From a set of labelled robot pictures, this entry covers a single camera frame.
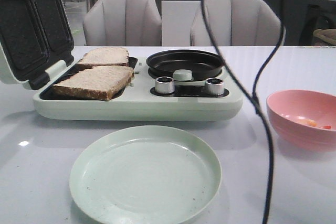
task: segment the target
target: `black cable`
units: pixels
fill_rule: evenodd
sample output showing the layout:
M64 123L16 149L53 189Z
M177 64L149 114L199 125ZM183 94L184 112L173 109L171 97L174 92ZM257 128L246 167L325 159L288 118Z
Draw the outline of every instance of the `black cable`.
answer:
M281 0L281 4L280 4L280 8L281 8L281 12L283 12L283 5L284 5L284 0ZM219 47L217 44L217 41L211 31L211 28L208 24L208 20L206 18L205 15L205 3L204 0L201 0L201 10L202 10L202 18L206 27L206 30L208 32L210 41L212 43L212 45L214 46L217 54L220 56L223 65L226 69L226 71L228 72L228 74L230 75L230 77L233 79L233 81L236 83L236 85L240 88L240 90L243 92L243 94L245 95L245 97L250 101L250 103L252 103L252 105L254 106L255 110L257 111L257 114L260 116L265 131L266 131L266 135L267 135L267 141L268 141L268 150L269 150L269 167L268 167L268 179L267 179L267 190L266 190L266 199L265 199L265 205L264 205L264 215L263 215L263 221L262 224L267 224L268 222L268 217L269 217L269 211L270 211L270 203L271 203L271 196L272 196L272 187L273 187L273 176L274 176L274 145L273 145L273 140L272 140L272 134L270 131L270 127L267 123L267 120L264 116L264 114L261 111L257 96L256 96L256 92L255 92L255 87L254 87L254 94L256 99L254 99L253 97L250 96L250 94L246 91L246 89L243 87L243 85L238 81L238 79L235 77L235 75L233 74L233 72L231 71L230 67L227 65ZM270 54L270 56L267 58L267 60L264 62L264 64L262 65L261 69L258 71L258 75L255 81L255 86L256 83L261 75L261 72L263 71L263 69L265 68L265 66L267 65L267 63L271 60L271 58L274 56L274 54L276 53L276 51L278 50L279 46L281 45L282 42L282 38L284 35L284 27L282 24L283 21L283 13L280 16L280 21L281 21L281 29L280 29L280 36L279 36L279 40L278 43L276 44L274 50L272 51L272 53Z

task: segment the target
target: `black frying pan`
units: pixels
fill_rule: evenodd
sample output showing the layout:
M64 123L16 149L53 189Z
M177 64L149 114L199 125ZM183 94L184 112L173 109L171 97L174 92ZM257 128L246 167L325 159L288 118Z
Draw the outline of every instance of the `black frying pan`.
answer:
M223 66L216 54L187 49L158 52L149 56L146 62L156 77L173 77L175 70L187 69L192 72L194 81L216 77Z

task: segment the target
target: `light green plate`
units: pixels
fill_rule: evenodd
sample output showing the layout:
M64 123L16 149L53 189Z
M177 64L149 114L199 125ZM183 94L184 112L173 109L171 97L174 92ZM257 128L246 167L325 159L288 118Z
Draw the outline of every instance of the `light green plate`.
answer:
M78 207L101 223L182 223L210 203L221 184L214 151L171 127L138 126L91 144L70 174Z

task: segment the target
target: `bread slice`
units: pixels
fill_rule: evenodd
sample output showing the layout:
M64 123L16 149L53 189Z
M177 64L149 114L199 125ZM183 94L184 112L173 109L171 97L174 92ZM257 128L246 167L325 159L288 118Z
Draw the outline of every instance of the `bread slice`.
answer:
M94 66L128 66L129 53L123 47L101 47L86 53L76 64L83 70Z
M133 76L130 67L97 66L54 84L53 91L70 97L109 101L131 82Z

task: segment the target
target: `gray chair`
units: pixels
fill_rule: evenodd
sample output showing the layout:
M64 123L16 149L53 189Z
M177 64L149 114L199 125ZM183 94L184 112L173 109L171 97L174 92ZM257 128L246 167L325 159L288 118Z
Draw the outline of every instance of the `gray chair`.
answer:
M155 0L98 0L83 21L87 46L160 46Z
M280 20L263 0L205 0L205 13L219 46L275 46L279 39ZM192 46L211 46L201 9L190 41Z

